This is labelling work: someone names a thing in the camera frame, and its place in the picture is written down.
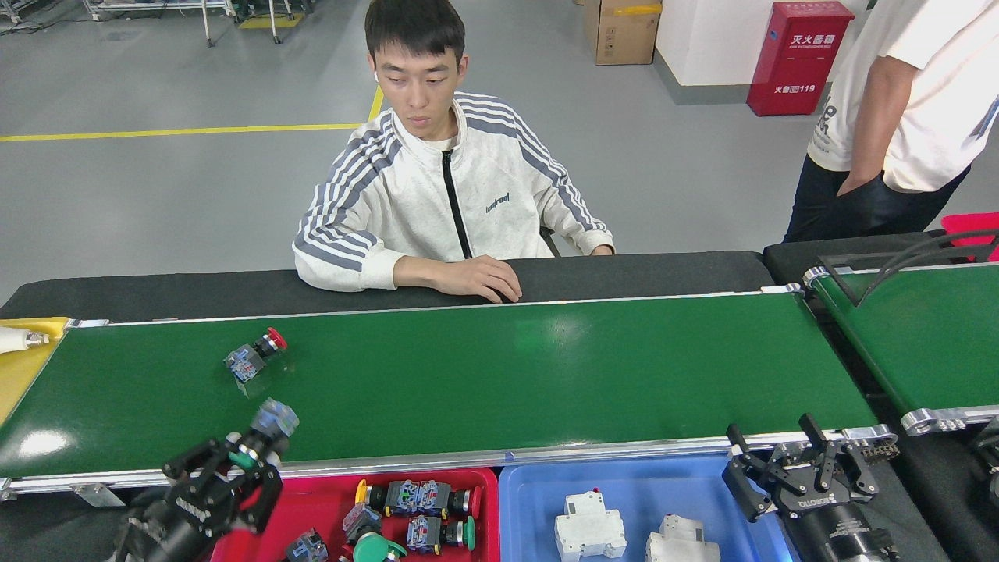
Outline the seated person's right hand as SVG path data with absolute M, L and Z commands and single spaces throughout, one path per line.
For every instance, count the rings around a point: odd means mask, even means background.
M 520 278 L 513 267 L 490 256 L 438 263 L 431 267 L 429 287 L 440 293 L 484 298 L 492 304 L 522 298 Z

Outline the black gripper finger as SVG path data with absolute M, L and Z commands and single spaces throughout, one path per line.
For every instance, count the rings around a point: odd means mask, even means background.
M 236 468 L 239 468 L 236 475 L 227 476 L 227 532 L 248 530 L 261 534 L 283 490 L 279 469 L 267 461 L 247 464 L 246 467 L 231 461 L 228 472 Z
M 798 423 L 809 437 L 802 461 L 814 468 L 814 489 L 831 491 L 836 480 L 845 486 L 852 500 L 870 501 L 879 493 L 879 484 L 856 445 L 848 440 L 828 439 L 810 413 L 802 414 Z
M 172 479 L 172 487 L 163 499 L 242 500 L 242 478 L 229 479 L 234 466 L 229 455 L 236 452 L 238 445 L 231 439 L 209 439 L 167 461 L 163 471 Z
M 788 511 L 787 503 L 778 498 L 781 490 L 795 497 L 804 495 L 802 478 L 753 455 L 738 425 L 728 425 L 727 438 L 731 444 L 731 459 L 722 472 L 722 480 L 747 521 L 756 522 L 772 510 Z

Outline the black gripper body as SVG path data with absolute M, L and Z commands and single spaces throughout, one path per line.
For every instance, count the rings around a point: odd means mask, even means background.
M 859 506 L 835 496 L 784 496 L 779 516 L 802 561 L 897 561 L 888 530 L 873 527 Z
M 165 500 L 165 489 L 149 489 L 135 497 L 117 538 L 118 561 L 206 561 L 215 544 L 231 530 L 235 495 L 217 505 L 219 525 L 200 530 L 188 512 Z

